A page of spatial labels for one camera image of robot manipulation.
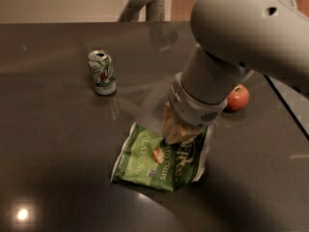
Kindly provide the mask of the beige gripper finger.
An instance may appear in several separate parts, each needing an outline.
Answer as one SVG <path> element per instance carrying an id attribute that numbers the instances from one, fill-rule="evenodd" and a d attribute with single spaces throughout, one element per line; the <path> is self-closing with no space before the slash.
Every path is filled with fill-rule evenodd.
<path id="1" fill-rule="evenodd" d="M 202 127 L 191 127 L 181 124 L 172 113 L 170 103 L 164 106 L 162 137 L 167 145 L 182 143 L 195 138 L 203 131 Z"/>

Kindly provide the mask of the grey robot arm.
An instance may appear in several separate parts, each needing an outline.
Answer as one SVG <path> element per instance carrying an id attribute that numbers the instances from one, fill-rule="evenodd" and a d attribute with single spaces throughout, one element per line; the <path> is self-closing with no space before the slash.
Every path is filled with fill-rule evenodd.
<path id="1" fill-rule="evenodd" d="M 171 86 L 166 143 L 213 124 L 228 95 L 253 72 L 309 95 L 309 18 L 295 0 L 196 0 L 190 27 L 197 44 Z"/>

